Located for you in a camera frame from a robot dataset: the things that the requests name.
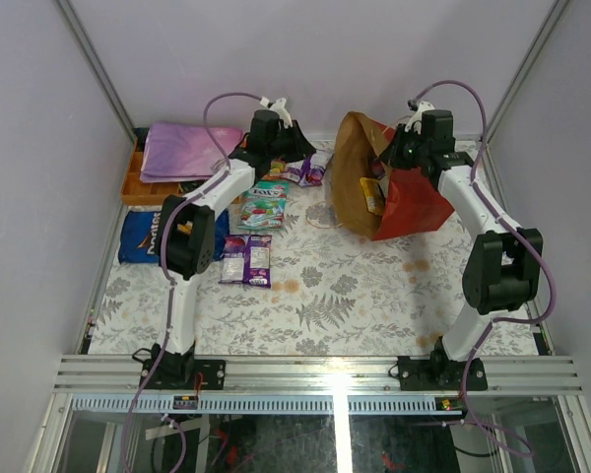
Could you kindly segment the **orange lemon candy bag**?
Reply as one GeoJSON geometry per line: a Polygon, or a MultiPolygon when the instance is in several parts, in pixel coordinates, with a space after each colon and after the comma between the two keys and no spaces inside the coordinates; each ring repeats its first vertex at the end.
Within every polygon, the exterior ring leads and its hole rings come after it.
{"type": "Polygon", "coordinates": [[[274,181],[274,180],[288,180],[289,179],[289,164],[281,161],[274,160],[270,164],[269,171],[263,176],[263,180],[274,181]]]}

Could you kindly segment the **purple candy bag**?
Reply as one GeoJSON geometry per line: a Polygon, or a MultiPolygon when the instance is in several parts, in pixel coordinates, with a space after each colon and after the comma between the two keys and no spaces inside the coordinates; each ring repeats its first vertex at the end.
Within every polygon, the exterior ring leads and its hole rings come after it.
{"type": "Polygon", "coordinates": [[[220,282],[270,289],[271,247],[271,236],[226,236],[220,282]]]}
{"type": "Polygon", "coordinates": [[[281,177],[300,187],[321,186],[331,159],[332,154],[318,151],[304,160],[285,164],[281,177]]]}

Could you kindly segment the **red paper bag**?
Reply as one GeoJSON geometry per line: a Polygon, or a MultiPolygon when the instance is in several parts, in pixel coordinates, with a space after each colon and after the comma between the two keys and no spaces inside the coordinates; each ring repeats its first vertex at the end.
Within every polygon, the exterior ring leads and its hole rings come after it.
{"type": "Polygon", "coordinates": [[[419,169],[393,169],[380,161],[392,137],[391,128],[350,111],[335,140],[330,189],[337,219],[371,240],[434,232],[453,214],[419,169]]]}

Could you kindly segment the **teal mint candy bag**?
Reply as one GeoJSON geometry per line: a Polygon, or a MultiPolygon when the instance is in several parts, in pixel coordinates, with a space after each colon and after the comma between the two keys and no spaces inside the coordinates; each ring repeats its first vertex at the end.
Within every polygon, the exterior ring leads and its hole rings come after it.
{"type": "Polygon", "coordinates": [[[260,181],[242,194],[239,226],[245,230],[276,230],[284,222],[289,185],[260,181]]]}

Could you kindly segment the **blue chips snack bag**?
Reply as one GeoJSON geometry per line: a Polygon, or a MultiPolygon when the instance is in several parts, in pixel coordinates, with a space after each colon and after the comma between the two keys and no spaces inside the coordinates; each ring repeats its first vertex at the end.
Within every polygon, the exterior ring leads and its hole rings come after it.
{"type": "MultiPolygon", "coordinates": [[[[160,211],[128,212],[121,229],[120,246],[117,253],[120,264],[159,264],[156,236],[160,216],[160,211]]],[[[214,261],[222,259],[226,236],[229,233],[230,213],[225,210],[216,220],[214,261]]]]}

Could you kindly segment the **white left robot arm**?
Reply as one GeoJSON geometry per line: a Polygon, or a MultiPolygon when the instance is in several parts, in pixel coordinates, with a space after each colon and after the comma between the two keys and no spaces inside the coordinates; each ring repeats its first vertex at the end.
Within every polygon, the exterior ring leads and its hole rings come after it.
{"type": "Polygon", "coordinates": [[[271,101],[254,112],[242,146],[206,183],[164,201],[157,242],[169,290],[161,347],[174,356],[164,362],[162,377],[172,387],[185,388],[195,379],[195,364],[183,356],[194,350],[197,290],[212,263],[217,218],[269,173],[274,160],[300,161],[314,153],[285,102],[271,101]]]}

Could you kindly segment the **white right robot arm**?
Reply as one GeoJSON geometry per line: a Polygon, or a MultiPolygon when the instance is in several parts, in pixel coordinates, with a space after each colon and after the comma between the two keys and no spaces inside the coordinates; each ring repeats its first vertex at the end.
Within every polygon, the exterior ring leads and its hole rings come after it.
{"type": "Polygon", "coordinates": [[[394,169],[419,169],[474,239],[462,276],[465,303],[430,355],[430,379],[447,389],[463,379],[462,362],[474,357],[487,327],[537,296],[541,265],[536,257],[543,238],[504,213],[468,153],[455,150],[451,111],[428,101],[412,104],[411,110],[381,159],[394,169]]]}

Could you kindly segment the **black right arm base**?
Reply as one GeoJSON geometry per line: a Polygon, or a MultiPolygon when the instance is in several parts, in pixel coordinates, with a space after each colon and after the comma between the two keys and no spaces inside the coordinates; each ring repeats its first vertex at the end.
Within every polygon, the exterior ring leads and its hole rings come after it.
{"type": "Polygon", "coordinates": [[[460,391],[465,367],[465,362],[450,360],[440,342],[427,358],[397,358],[400,388],[404,391],[460,391]]]}

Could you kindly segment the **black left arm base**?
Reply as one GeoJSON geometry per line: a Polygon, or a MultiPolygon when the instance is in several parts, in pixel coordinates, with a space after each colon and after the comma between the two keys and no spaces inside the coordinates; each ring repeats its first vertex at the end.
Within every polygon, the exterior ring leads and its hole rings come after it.
{"type": "Polygon", "coordinates": [[[148,376],[155,361],[162,359],[146,384],[146,389],[158,390],[223,390],[227,362],[196,359],[194,349],[184,354],[163,351],[159,344],[134,352],[131,359],[142,366],[140,382],[148,376]]]}

